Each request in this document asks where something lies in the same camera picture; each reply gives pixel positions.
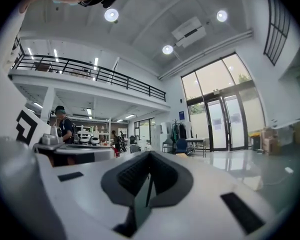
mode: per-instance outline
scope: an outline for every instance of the ceiling air conditioner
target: ceiling air conditioner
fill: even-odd
[[[205,28],[197,17],[193,17],[172,32],[177,39],[176,45],[184,48],[207,35]]]

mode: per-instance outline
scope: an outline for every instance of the blue sign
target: blue sign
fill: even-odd
[[[179,112],[179,119],[185,120],[185,112],[184,111]]]

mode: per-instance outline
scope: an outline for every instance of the black t-shirt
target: black t-shirt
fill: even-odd
[[[67,131],[72,132],[72,123],[70,121],[70,119],[68,117],[64,118],[60,124],[59,127],[62,131],[62,137],[65,136],[67,134]],[[72,140],[71,138],[68,138],[65,143],[67,144],[71,144]]]

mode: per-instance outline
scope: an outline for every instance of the round ceiling light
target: round ceiling light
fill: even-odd
[[[174,51],[174,48],[171,45],[166,45],[165,47],[163,47],[162,49],[164,54],[171,54]]]
[[[104,14],[108,22],[115,22],[119,18],[119,12],[116,9],[109,9]]]
[[[227,20],[227,18],[228,18],[228,14],[224,10],[220,10],[216,14],[216,18],[220,22],[225,22]]]

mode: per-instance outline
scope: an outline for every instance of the blue chair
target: blue chair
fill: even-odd
[[[184,139],[184,138],[178,139],[176,141],[175,145],[176,145],[176,150],[175,150],[176,154],[185,153],[186,155],[188,155],[187,154],[187,152],[188,152],[188,149],[187,149],[188,144],[186,142],[186,139]]]

